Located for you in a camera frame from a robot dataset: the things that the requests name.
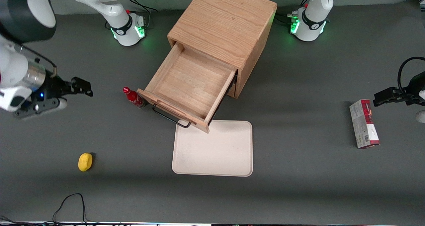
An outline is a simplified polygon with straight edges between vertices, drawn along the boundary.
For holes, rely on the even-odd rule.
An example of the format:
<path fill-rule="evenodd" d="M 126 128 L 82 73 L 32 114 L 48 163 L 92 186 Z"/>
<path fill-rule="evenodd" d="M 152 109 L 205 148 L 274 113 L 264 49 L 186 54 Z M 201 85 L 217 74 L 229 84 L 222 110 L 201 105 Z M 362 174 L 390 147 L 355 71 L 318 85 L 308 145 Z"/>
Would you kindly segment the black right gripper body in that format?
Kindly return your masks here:
<path fill-rule="evenodd" d="M 65 95 L 72 95 L 73 88 L 71 83 L 62 80 L 59 76 L 52 77 L 53 73 L 49 70 L 45 71 L 44 83 L 39 88 L 39 101 L 48 100 L 66 100 Z"/>

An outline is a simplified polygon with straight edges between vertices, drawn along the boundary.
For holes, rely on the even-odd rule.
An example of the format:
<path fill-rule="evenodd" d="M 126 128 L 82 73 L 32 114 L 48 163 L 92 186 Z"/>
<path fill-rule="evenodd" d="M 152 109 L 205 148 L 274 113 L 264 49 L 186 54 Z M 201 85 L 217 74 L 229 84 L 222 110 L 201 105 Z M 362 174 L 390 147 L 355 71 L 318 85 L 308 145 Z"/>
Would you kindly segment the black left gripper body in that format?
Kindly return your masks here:
<path fill-rule="evenodd" d="M 400 71 L 397 75 L 397 85 L 402 92 L 402 97 L 406 99 L 405 104 L 410 105 L 425 105 L 424 87 L 425 87 L 425 72 L 419 73 L 411 78 L 407 87 L 402 87 Z"/>

